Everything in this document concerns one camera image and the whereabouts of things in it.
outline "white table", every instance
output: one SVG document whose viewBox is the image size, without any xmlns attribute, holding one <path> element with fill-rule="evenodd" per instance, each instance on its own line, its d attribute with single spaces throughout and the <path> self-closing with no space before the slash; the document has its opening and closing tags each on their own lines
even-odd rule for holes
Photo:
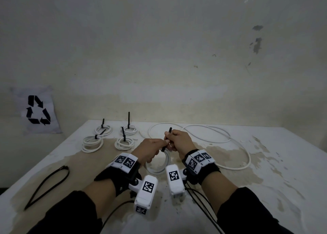
<svg viewBox="0 0 327 234">
<path fill-rule="evenodd" d="M 12 221 L 16 215 L 10 205 L 12 196 L 32 175 L 45 166 L 79 152 L 82 139 L 93 134 L 94 129 L 100 124 L 100 120 L 87 121 L 0 196 L 1 233 L 9 233 L 12 229 Z M 113 127 L 113 132 L 107 138 L 117 138 L 121 137 L 120 127 L 127 123 L 106 121 L 105 124 Z M 153 124 L 155 123 L 132 123 L 143 136 L 147 136 L 147 130 Z M 179 129 L 169 124 L 158 125 L 153 128 L 152 136 L 163 138 L 163 132 L 170 126 Z M 238 186 L 247 186 L 254 191 L 280 224 L 292 232 L 325 233 L 327 229 L 327 154 L 325 152 L 284 128 L 215 126 L 227 130 L 251 153 L 252 158 L 251 169 L 247 172 L 222 170 L 223 174 L 231 180 L 234 179 L 234 183 Z M 207 139 L 224 139 L 214 131 L 202 127 L 190 127 L 189 130 Z M 135 141 L 137 146 L 143 138 L 139 133 L 134 137 L 138 138 Z M 203 147 L 211 146 L 208 142 L 194 137 L 192 139 Z M 237 148 L 231 142 L 213 145 L 226 150 Z M 119 230 L 120 233 L 134 233 L 135 230 L 138 233 L 199 233 L 200 230 L 204 233 L 216 232 L 189 196 L 180 206 L 173 206 L 166 186 L 166 181 L 159 181 L 158 191 L 162 195 L 162 200 L 159 202 L 160 210 L 156 219 L 149 221 L 131 213 L 125 222 L 107 225 L 103 233 L 108 233 L 110 229 Z"/>
</svg>

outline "person's right hand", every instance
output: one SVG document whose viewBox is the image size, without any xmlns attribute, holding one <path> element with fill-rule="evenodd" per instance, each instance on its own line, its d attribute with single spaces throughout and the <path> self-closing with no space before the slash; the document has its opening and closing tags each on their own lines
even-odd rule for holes
<svg viewBox="0 0 327 234">
<path fill-rule="evenodd" d="M 165 136 L 170 140 L 167 148 L 170 151 L 178 151 L 180 159 L 183 159 L 187 153 L 196 149 L 190 135 L 187 132 L 172 130 L 171 133 L 165 132 Z"/>
</svg>

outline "white wall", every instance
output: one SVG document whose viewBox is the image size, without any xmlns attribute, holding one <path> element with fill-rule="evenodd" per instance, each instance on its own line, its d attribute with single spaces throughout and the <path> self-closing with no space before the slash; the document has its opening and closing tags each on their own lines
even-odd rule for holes
<svg viewBox="0 0 327 234">
<path fill-rule="evenodd" d="M 0 187 L 87 119 L 128 111 L 134 121 L 284 126 L 327 151 L 325 0 L 0 0 L 0 9 Z M 32 85 L 54 88 L 63 134 L 24 134 L 8 89 Z"/>
</svg>

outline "qr code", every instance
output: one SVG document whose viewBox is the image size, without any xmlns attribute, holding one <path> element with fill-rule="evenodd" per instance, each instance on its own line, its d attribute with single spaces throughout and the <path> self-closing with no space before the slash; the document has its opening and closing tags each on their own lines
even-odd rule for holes
<svg viewBox="0 0 327 234">
<path fill-rule="evenodd" d="M 127 158 L 127 159 L 125 160 L 125 162 L 123 163 L 123 165 L 125 165 L 125 166 L 131 168 L 131 167 L 133 167 L 133 164 L 134 164 L 134 163 L 135 163 L 134 160 L 132 160 L 132 159 L 130 159 L 130 158 Z"/>
<path fill-rule="evenodd" d="M 153 183 L 145 181 L 143 190 L 152 193 L 153 187 L 154 187 Z"/>
<path fill-rule="evenodd" d="M 125 160 L 126 157 L 124 156 L 119 156 L 117 159 L 116 159 L 116 163 L 122 163 L 124 160 Z"/>
<path fill-rule="evenodd" d="M 146 209 L 143 207 L 136 206 L 136 211 L 141 214 L 146 214 Z"/>
<path fill-rule="evenodd" d="M 191 158 L 190 162 L 188 163 L 188 166 L 194 171 L 195 167 L 197 166 L 197 162 L 195 162 L 195 160 Z"/>
<path fill-rule="evenodd" d="M 209 154 L 208 153 L 206 153 L 206 152 L 204 152 L 204 153 L 201 153 L 202 154 L 202 156 L 204 156 L 205 157 L 205 159 L 210 159 L 211 157 L 209 156 Z"/>
<path fill-rule="evenodd" d="M 198 162 L 202 162 L 204 160 L 204 157 L 201 156 L 200 154 L 194 156 L 194 158 L 198 161 Z"/>
<path fill-rule="evenodd" d="M 169 177 L 171 181 L 178 180 L 180 177 L 178 176 L 177 170 L 169 172 Z"/>
</svg>

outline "recycling symbol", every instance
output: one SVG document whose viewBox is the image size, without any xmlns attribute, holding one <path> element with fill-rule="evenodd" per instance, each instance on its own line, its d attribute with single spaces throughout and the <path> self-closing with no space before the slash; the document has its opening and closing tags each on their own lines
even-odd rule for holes
<svg viewBox="0 0 327 234">
<path fill-rule="evenodd" d="M 41 100 L 36 96 L 36 95 L 29 95 L 28 96 L 28 104 L 32 107 L 34 107 L 34 101 L 38 104 L 37 106 L 40 108 L 43 108 L 43 102 L 41 102 Z M 50 114 L 48 113 L 48 111 L 46 110 L 46 108 L 44 108 L 42 110 L 44 116 L 46 119 L 43 119 L 41 117 L 40 120 L 38 119 L 34 119 L 32 118 L 32 114 L 33 114 L 33 110 L 31 107 L 26 108 L 27 109 L 27 114 L 26 117 L 28 118 L 28 120 L 32 123 L 32 124 L 40 124 L 42 123 L 43 125 L 49 125 L 51 118 L 50 118 Z"/>
</svg>

